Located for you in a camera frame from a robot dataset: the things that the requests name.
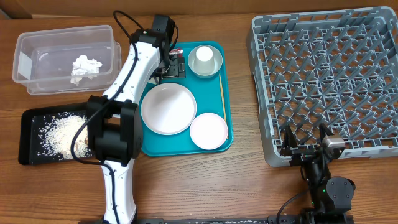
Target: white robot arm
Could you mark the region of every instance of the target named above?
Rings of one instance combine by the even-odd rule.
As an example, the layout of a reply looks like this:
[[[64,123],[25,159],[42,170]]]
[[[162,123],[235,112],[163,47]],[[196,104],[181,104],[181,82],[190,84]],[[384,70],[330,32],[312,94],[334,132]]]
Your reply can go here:
[[[160,52],[159,48],[153,47],[152,44],[138,42],[136,43],[138,51],[138,61],[130,79],[127,81],[123,88],[123,91],[116,97],[115,101],[125,102],[131,100],[133,103],[138,104],[141,99],[142,92],[155,69],[160,63]],[[127,74],[132,67],[135,53],[133,46],[130,45],[129,56],[127,57],[126,63],[123,65],[118,77],[112,84],[112,86],[104,92],[111,98],[120,84],[127,77]],[[120,162],[114,162],[105,160],[105,163],[109,165],[114,171],[115,178],[115,202],[118,211],[118,217],[120,223],[132,223],[134,215],[136,213],[136,204],[132,197],[132,168],[134,165],[134,159],[131,159],[127,166],[122,166]],[[106,211],[104,220],[109,223],[116,223],[114,211],[112,209],[112,180],[109,174],[109,170],[106,167],[102,167],[105,181],[106,191]]]
[[[141,151],[143,135],[139,101],[147,82],[158,67],[169,66],[169,50],[175,23],[168,16],[155,16],[151,29],[138,29],[130,37],[130,49],[114,83],[102,97],[91,96],[87,102],[87,117],[92,119],[87,125],[88,146],[95,157],[110,166],[114,174],[114,199],[112,176],[107,167],[103,168],[106,212],[104,221],[117,224],[113,203],[119,223],[132,223],[136,205],[132,196],[132,168]],[[120,92],[122,83],[127,80]],[[97,111],[106,110],[93,116]],[[120,118],[120,125],[107,123],[110,117]]]

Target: white bowl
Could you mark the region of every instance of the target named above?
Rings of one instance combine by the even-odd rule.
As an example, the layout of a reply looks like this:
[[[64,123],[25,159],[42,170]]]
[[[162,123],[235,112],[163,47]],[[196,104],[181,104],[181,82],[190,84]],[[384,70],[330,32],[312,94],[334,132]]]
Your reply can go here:
[[[213,51],[213,60],[214,60],[214,68],[212,69],[211,72],[208,73],[203,73],[200,70],[195,68],[195,58],[196,58],[196,52],[200,47],[209,47]],[[213,77],[218,70],[221,68],[223,65],[223,56],[217,48],[210,46],[210,45],[201,45],[198,47],[195,47],[188,55],[188,66],[190,69],[194,72],[194,74],[200,78],[211,78]]]

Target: wooden table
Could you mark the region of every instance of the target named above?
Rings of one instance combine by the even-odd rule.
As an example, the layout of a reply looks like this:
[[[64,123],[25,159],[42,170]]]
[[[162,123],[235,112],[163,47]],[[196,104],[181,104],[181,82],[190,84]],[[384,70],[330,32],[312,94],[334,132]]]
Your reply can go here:
[[[179,41],[214,40],[224,48],[234,142],[219,154],[158,158],[141,154],[134,167],[139,218],[267,217],[307,187],[298,167],[274,168],[264,160],[245,44],[254,16],[173,16],[180,28]],[[136,19],[150,27],[153,17]],[[132,22],[121,21],[135,31]],[[30,96],[11,78],[20,33],[99,24],[113,27],[124,61],[128,40],[111,17],[0,21],[0,223],[76,223],[104,214],[99,167],[74,161],[22,166],[17,161],[21,114],[26,109],[83,102],[101,92]],[[398,223],[398,158],[340,160],[331,163],[330,170],[357,186],[350,212],[356,223]],[[284,213],[295,214],[307,206],[309,196]]]

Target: white cup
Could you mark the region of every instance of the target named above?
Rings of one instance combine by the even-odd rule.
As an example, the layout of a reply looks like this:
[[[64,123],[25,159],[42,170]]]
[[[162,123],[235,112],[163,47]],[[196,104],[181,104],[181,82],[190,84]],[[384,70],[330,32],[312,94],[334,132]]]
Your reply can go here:
[[[196,72],[207,74],[214,71],[213,50],[207,46],[201,46],[195,53],[195,62],[193,63]]]

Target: wooden stick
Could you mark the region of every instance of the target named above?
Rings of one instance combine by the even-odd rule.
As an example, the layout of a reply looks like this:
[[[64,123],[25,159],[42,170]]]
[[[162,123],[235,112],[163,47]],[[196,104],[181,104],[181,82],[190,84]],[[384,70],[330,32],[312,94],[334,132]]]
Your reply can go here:
[[[220,78],[221,99],[223,100],[224,121],[225,121],[225,123],[226,123],[223,82],[221,81],[221,74],[219,74],[218,76],[219,76],[219,78]]]

